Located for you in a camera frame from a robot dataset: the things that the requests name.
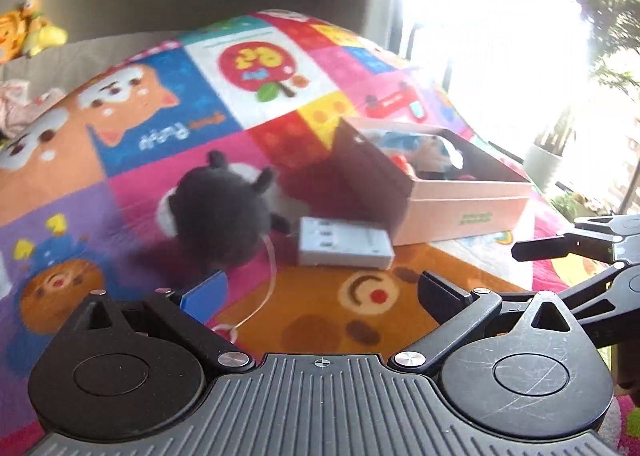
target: red nose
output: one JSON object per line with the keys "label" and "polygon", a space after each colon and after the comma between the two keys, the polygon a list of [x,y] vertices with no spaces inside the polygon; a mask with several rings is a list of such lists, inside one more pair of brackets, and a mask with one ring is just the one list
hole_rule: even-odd
{"label": "red nose", "polygon": [[388,298],[388,294],[384,290],[374,290],[369,294],[369,298],[376,304],[382,304]]}

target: yellow number print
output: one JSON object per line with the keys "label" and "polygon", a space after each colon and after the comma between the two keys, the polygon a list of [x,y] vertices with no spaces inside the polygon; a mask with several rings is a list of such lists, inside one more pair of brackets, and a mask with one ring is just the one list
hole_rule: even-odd
{"label": "yellow number print", "polygon": [[236,68],[246,70],[254,65],[254,61],[258,59],[260,64],[267,68],[277,68],[282,64],[282,55],[273,48],[266,46],[258,46],[255,50],[244,48],[238,52],[236,57]]}

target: open cardboard box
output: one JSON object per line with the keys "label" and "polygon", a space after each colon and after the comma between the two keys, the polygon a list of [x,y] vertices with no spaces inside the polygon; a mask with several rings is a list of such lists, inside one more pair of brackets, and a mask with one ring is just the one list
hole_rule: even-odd
{"label": "open cardboard box", "polygon": [[[477,181],[415,180],[360,130],[439,134],[462,153]],[[512,230],[531,194],[529,180],[444,128],[346,116],[335,131],[332,158],[394,245]]]}

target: metal screw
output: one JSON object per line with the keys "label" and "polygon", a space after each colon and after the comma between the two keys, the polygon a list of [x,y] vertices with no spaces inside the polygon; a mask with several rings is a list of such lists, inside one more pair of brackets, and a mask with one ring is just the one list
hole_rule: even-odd
{"label": "metal screw", "polygon": [[249,355],[239,351],[229,351],[220,355],[218,362],[228,368],[241,368],[249,363]]}
{"label": "metal screw", "polygon": [[418,366],[423,365],[427,359],[422,353],[418,353],[417,351],[402,351],[400,353],[396,353],[394,356],[394,362],[398,366],[403,366],[405,368],[417,368]]}

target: brown apple stem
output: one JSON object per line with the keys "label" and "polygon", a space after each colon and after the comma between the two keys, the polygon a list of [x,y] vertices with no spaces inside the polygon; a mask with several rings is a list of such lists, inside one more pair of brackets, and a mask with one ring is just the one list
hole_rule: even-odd
{"label": "brown apple stem", "polygon": [[276,81],[276,84],[280,87],[282,92],[290,99],[296,96],[296,92],[291,88],[287,88],[282,82]]}

